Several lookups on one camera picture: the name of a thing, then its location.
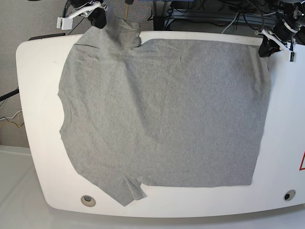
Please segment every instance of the round grommet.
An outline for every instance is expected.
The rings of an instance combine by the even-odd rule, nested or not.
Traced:
[[[286,194],[284,195],[284,200],[285,201],[290,201],[295,197],[295,190],[290,190],[288,192],[286,192]]]
[[[95,199],[93,199],[90,196],[82,196],[81,197],[81,202],[83,205],[87,206],[87,207],[94,207],[96,202]]]

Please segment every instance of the gray t-shirt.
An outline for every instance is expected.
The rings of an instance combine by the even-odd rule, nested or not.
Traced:
[[[256,47],[150,40],[107,12],[74,44],[59,87],[78,174],[126,206],[149,186],[250,185],[270,94]]]

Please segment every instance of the gray carpet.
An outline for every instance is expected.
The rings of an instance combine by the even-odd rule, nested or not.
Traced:
[[[209,7],[214,0],[206,1]],[[124,0],[112,0],[115,13],[124,18],[126,4]],[[56,20],[61,16],[65,0],[2,0],[0,7],[0,95],[14,90],[18,86],[15,53],[18,45],[27,41],[30,37],[46,34],[60,33],[56,28]],[[135,0],[129,7],[128,20],[139,22],[142,31],[152,30],[152,21],[147,21],[151,14],[151,8],[146,1]],[[81,18],[74,20],[73,26]],[[91,27],[90,22],[84,19],[72,34],[81,34]],[[221,32],[223,28],[209,24],[176,23],[171,25],[175,31],[207,31]],[[228,29],[227,33],[254,36],[253,30],[248,27],[234,27]],[[11,117],[20,109],[19,95],[8,99],[0,107],[0,117]],[[17,128],[14,125],[4,125],[0,129],[0,145],[28,147],[28,140],[24,126]]]

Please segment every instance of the white tabletop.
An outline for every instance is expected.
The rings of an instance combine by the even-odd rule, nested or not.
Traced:
[[[195,39],[260,45],[261,39],[196,32],[142,32],[149,39]],[[297,62],[281,52],[269,60],[272,91],[264,136],[250,186],[191,188],[141,185],[146,197],[121,206],[74,170],[59,130],[64,120],[57,96],[61,72],[81,35],[22,43],[16,53],[21,105],[30,149],[48,204],[57,209],[131,217],[203,217],[283,208],[305,203],[305,47],[297,45]],[[284,194],[296,190],[291,201]],[[94,197],[89,208],[81,197]]]

